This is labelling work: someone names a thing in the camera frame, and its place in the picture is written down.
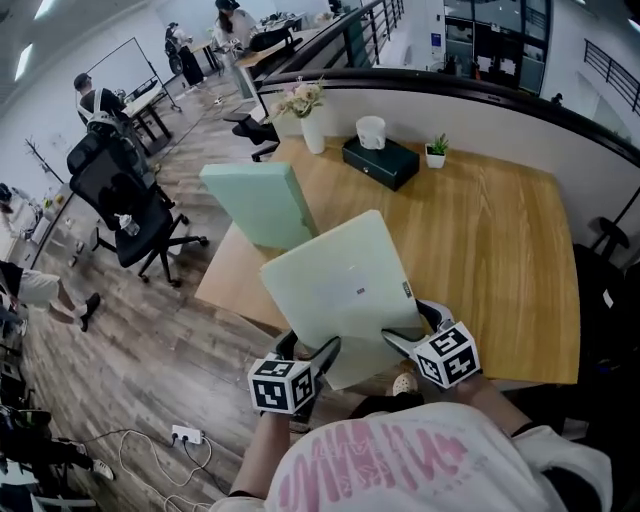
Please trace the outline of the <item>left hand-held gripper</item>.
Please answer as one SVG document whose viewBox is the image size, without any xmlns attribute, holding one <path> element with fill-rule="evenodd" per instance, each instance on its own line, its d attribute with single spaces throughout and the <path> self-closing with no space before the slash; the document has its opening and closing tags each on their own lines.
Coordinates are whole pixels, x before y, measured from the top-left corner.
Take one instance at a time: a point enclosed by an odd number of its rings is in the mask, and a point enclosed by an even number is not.
<svg viewBox="0 0 640 512">
<path fill-rule="evenodd" d="M 253 408 L 260 412 L 288 416 L 307 425 L 318 396 L 321 380 L 331 369 L 341 350 L 341 337 L 335 336 L 308 360 L 294 360 L 298 336 L 293 330 L 276 338 L 275 352 L 257 359 L 248 373 Z"/>
</svg>

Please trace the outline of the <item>person's white printed shirt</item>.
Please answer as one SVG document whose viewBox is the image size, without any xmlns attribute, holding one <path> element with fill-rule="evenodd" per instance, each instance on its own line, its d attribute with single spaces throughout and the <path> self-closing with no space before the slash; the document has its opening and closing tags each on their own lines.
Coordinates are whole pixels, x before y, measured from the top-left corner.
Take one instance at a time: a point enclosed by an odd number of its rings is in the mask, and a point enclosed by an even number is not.
<svg viewBox="0 0 640 512">
<path fill-rule="evenodd" d="M 335 422 L 296 441 L 265 498 L 208 512 L 610 512 L 608 456 L 548 426 L 513 436 L 440 402 Z"/>
</svg>

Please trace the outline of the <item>black office chair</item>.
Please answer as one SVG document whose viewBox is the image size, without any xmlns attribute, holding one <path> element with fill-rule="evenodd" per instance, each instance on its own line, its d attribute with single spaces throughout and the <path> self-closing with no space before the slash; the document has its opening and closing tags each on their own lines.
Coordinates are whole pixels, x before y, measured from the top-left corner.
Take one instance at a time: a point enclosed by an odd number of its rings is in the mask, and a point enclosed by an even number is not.
<svg viewBox="0 0 640 512">
<path fill-rule="evenodd" d="M 580 309 L 578 382 L 618 373 L 640 365 L 640 259 L 619 268 L 614 250 L 630 241 L 617 225 L 604 218 L 597 227 L 606 245 L 602 251 L 573 246 Z"/>
<path fill-rule="evenodd" d="M 273 153 L 279 146 L 280 140 L 275 128 L 270 123 L 258 123 L 249 113 L 232 112 L 224 116 L 223 120 L 235 124 L 232 129 L 234 135 L 248 138 L 256 146 L 271 142 L 270 146 L 251 155 L 254 162 L 259 163 L 263 156 Z"/>
<path fill-rule="evenodd" d="M 158 185 L 145 185 L 132 165 L 136 155 L 136 148 L 124 140 L 104 139 L 89 132 L 67 156 L 70 188 L 96 211 L 114 235 L 114 242 L 109 243 L 95 230 L 92 235 L 95 248 L 101 246 L 115 253 L 123 268 L 141 263 L 138 277 L 143 282 L 149 281 L 146 270 L 159 259 L 166 281 L 178 288 L 181 281 L 171 275 L 169 250 L 195 242 L 206 247 L 209 240 L 205 236 L 174 235 L 178 227 L 189 225 L 190 220 L 182 213 L 172 213 L 175 204 Z M 140 227 L 135 237 L 120 229 L 117 214 L 133 217 Z"/>
</svg>

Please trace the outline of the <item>person's left forearm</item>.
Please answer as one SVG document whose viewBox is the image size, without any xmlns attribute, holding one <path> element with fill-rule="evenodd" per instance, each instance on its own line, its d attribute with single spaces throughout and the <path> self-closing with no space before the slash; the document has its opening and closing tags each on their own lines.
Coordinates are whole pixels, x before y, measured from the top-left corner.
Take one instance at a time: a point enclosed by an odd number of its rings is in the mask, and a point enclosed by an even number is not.
<svg viewBox="0 0 640 512">
<path fill-rule="evenodd" d="M 258 420 L 253 438 L 245 451 L 231 494 L 241 492 L 265 499 L 276 470 L 289 448 L 289 417 L 264 413 Z"/>
</svg>

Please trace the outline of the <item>white box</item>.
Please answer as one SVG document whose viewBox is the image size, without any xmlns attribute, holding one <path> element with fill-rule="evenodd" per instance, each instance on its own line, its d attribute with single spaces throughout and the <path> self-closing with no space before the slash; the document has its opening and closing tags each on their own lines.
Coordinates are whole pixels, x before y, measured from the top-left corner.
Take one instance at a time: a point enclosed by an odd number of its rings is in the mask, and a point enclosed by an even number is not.
<svg viewBox="0 0 640 512">
<path fill-rule="evenodd" d="M 331 229 L 260 269 L 260 277 L 299 341 L 318 349 L 340 337 L 326 374 L 334 390 L 356 386 L 398 364 L 385 329 L 425 333 L 409 280 L 377 210 Z"/>
</svg>

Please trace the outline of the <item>small potted green plant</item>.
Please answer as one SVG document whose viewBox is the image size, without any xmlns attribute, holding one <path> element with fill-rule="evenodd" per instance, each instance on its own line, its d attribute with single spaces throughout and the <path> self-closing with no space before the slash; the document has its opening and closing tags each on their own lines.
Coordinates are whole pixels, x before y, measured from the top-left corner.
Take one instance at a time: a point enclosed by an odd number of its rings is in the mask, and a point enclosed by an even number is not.
<svg viewBox="0 0 640 512">
<path fill-rule="evenodd" d="M 432 142 L 425 144 L 426 163 L 431 169 L 444 167 L 449 141 L 445 134 L 437 136 Z"/>
</svg>

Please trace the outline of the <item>mint green box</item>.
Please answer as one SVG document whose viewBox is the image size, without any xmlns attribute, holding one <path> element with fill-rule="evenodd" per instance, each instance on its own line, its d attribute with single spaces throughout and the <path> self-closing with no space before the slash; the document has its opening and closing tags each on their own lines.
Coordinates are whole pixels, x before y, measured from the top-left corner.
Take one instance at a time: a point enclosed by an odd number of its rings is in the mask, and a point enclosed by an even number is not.
<svg viewBox="0 0 640 512">
<path fill-rule="evenodd" d="M 208 164 L 200 179 L 254 245 L 291 250 L 319 235 L 288 163 Z"/>
</svg>

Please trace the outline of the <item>white vase with flowers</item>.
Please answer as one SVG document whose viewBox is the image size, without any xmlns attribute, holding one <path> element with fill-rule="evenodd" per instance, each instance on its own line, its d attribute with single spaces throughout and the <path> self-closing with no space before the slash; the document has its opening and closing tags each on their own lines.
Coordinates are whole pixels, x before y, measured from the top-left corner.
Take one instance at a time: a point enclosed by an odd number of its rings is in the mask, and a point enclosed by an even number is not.
<svg viewBox="0 0 640 512">
<path fill-rule="evenodd" d="M 295 117 L 300 122 L 308 150 L 319 155 L 325 151 L 325 137 L 313 116 L 315 110 L 323 105 L 323 78 L 306 82 L 302 76 L 298 76 L 295 85 L 270 107 L 268 120 L 273 123 L 286 115 Z"/>
</svg>

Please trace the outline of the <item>glass-door shelf cabinet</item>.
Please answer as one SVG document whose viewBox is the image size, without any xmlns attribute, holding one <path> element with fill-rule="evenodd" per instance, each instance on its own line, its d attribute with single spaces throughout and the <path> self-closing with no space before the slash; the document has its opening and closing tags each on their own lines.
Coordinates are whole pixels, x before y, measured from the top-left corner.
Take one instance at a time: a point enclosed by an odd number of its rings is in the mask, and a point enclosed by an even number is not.
<svg viewBox="0 0 640 512">
<path fill-rule="evenodd" d="M 540 94 L 551 0 L 444 0 L 442 72 Z"/>
</svg>

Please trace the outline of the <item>white mug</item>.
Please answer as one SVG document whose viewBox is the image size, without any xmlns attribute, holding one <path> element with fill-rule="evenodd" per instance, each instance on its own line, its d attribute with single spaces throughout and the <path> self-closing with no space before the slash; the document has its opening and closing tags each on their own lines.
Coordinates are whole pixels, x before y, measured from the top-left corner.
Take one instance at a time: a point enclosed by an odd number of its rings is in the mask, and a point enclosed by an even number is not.
<svg viewBox="0 0 640 512">
<path fill-rule="evenodd" d="M 367 150 L 382 150 L 386 144 L 386 123 L 378 116 L 364 116 L 356 122 L 360 145 Z"/>
</svg>

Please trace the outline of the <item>rolling whiteboard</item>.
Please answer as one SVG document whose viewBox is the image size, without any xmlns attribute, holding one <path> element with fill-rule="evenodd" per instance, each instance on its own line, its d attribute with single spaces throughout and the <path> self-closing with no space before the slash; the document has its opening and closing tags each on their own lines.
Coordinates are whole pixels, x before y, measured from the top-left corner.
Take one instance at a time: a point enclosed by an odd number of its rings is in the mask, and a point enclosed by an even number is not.
<svg viewBox="0 0 640 512">
<path fill-rule="evenodd" d="M 87 74 L 95 86 L 113 92 L 122 90 L 126 98 L 137 99 L 143 92 L 160 87 L 171 108 L 179 110 L 167 84 L 175 77 L 163 50 L 147 52 L 136 37 L 131 37 L 92 65 Z"/>
</svg>

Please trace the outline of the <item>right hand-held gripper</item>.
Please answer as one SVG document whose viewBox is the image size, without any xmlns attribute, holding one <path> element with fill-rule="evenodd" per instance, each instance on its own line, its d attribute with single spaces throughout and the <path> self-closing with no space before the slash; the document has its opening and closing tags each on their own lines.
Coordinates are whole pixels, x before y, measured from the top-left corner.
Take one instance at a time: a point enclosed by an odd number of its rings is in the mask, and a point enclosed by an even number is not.
<svg viewBox="0 0 640 512">
<path fill-rule="evenodd" d="M 466 326 L 455 324 L 452 312 L 442 304 L 417 300 L 416 306 L 433 332 L 439 333 L 425 339 L 421 327 L 383 329 L 384 341 L 404 358 L 413 357 L 421 375 L 444 389 L 480 372 L 475 340 Z"/>
</svg>

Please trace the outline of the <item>person's black trouser leg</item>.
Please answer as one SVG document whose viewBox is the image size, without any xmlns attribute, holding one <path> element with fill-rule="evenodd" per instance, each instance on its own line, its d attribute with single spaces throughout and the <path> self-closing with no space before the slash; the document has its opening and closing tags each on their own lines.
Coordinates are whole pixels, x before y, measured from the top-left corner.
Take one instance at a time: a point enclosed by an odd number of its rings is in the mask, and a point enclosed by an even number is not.
<svg viewBox="0 0 640 512">
<path fill-rule="evenodd" d="M 369 396 L 354 409 L 349 419 L 360 419 L 375 413 L 395 413 L 424 404 L 424 397 L 420 393 L 401 392 L 395 396 Z"/>
</svg>

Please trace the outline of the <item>person's white shoe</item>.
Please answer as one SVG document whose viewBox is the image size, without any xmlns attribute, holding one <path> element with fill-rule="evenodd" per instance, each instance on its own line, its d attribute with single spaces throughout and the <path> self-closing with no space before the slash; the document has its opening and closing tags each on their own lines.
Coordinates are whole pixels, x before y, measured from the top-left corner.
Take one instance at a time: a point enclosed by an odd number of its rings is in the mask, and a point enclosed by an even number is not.
<svg viewBox="0 0 640 512">
<path fill-rule="evenodd" d="M 405 372 L 400 374 L 392 385 L 392 395 L 394 397 L 401 394 L 415 395 L 419 392 L 419 387 L 415 376 Z"/>
</svg>

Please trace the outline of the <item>dark green drawer box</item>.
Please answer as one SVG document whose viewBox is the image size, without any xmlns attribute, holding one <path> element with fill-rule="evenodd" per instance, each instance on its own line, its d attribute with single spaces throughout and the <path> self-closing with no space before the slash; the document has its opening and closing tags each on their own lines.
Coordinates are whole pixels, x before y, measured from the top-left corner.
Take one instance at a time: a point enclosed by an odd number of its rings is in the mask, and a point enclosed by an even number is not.
<svg viewBox="0 0 640 512">
<path fill-rule="evenodd" d="M 420 168 L 420 155 L 390 139 L 380 150 L 365 149 L 353 137 L 342 146 L 345 164 L 392 191 L 398 191 Z"/>
</svg>

